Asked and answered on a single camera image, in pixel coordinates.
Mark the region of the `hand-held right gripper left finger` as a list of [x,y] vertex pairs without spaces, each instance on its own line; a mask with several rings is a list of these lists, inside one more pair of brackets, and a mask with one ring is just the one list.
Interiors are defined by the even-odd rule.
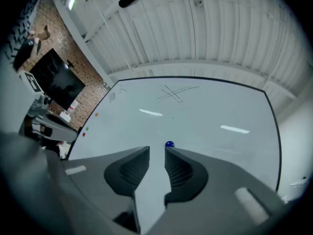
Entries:
[[84,166],[70,175],[83,195],[110,219],[128,212],[137,216],[135,191],[150,163],[150,148],[135,147],[108,155],[63,160],[65,169]]

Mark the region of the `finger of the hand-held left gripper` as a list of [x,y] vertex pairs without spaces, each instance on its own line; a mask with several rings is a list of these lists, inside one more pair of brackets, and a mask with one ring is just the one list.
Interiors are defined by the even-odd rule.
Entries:
[[78,133],[63,118],[52,113],[42,113],[32,119],[32,133],[53,141],[73,142]]

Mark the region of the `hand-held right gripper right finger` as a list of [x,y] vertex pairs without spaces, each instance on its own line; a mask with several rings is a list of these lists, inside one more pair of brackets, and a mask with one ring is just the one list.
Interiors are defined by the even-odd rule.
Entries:
[[165,148],[171,191],[158,235],[247,235],[284,206],[280,197],[241,167],[178,148]]

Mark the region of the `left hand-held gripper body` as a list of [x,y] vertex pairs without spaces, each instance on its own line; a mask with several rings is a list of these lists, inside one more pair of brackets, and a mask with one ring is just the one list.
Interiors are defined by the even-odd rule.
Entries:
[[27,115],[33,118],[47,111],[50,97],[42,90],[34,75],[22,70],[19,72],[19,78],[34,96],[34,100],[27,112]]

